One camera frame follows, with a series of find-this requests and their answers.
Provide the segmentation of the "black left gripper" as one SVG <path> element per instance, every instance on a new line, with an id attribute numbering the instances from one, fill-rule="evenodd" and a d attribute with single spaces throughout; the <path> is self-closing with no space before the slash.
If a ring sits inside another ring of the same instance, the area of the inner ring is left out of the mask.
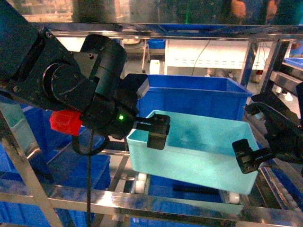
<path id="1" fill-rule="evenodd" d="M 136 113 L 114 100 L 94 98 L 82 114 L 82 124 L 102 136 L 121 140 L 133 128 Z M 147 147 L 157 150 L 165 148 L 170 130 L 168 115 L 153 113 L 149 118 L 136 117 L 136 129 L 148 132 Z"/>

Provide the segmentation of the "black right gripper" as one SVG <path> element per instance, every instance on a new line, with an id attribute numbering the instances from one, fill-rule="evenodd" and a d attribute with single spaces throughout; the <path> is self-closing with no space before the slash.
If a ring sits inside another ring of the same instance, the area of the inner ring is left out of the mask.
<path id="1" fill-rule="evenodd" d="M 247 139 L 232 143 L 238 166 L 243 174 L 258 171 L 263 162 L 273 158 L 273 153 L 275 157 L 285 162 L 303 162 L 302 136 L 298 136 L 290 125 L 275 120 L 266 119 L 265 127 L 267 130 L 265 139 L 270 149 L 262 148 L 253 151 Z"/>

